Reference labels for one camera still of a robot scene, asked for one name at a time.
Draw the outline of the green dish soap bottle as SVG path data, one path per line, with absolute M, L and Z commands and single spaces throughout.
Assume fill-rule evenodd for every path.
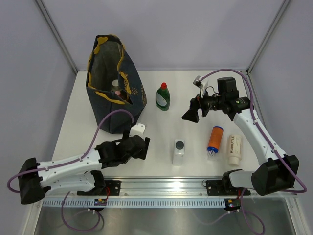
M 169 110 L 170 107 L 170 93 L 167 84 L 163 82 L 156 92 L 156 105 L 163 111 Z

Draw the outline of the peach baby oil bottle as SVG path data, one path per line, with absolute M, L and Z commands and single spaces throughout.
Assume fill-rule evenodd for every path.
M 124 90 L 115 91 L 115 94 L 119 96 L 123 101 L 129 102 L 129 97 Z

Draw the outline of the pale green cylindrical bottle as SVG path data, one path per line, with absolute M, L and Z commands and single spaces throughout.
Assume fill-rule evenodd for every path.
M 120 91 L 120 87 L 119 87 L 119 81 L 117 79 L 113 80 L 112 81 L 112 87 L 111 87 L 112 91 L 113 92 L 116 92 L 116 91 Z

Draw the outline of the dark blue canvas bag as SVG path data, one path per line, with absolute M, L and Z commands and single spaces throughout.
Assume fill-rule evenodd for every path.
M 112 91 L 117 79 L 129 102 Z M 132 59 L 115 35 L 97 35 L 88 60 L 86 90 L 96 119 L 103 131 L 121 134 L 137 122 L 144 110 L 146 93 Z

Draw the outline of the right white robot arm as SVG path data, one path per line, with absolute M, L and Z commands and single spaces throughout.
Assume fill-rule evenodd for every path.
M 198 110 L 205 117 L 209 111 L 222 111 L 242 131 L 259 163 L 256 171 L 237 169 L 223 174 L 222 190 L 233 194 L 238 188 L 255 190 L 260 196 L 287 191 L 294 186 L 299 168 L 295 155 L 287 155 L 264 129 L 248 97 L 240 97 L 233 77 L 219 78 L 218 94 L 209 95 L 207 85 L 197 77 L 193 84 L 200 89 L 191 99 L 183 120 L 199 122 Z

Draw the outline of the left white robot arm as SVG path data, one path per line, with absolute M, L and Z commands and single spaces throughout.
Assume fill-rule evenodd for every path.
M 75 191 L 78 195 L 100 195 L 105 189 L 102 170 L 117 167 L 130 158 L 145 160 L 149 137 L 130 136 L 128 131 L 114 141 L 105 141 L 89 150 L 86 155 L 67 159 L 37 162 L 27 159 L 19 175 L 19 195 L 23 205 L 32 204 L 47 195 Z

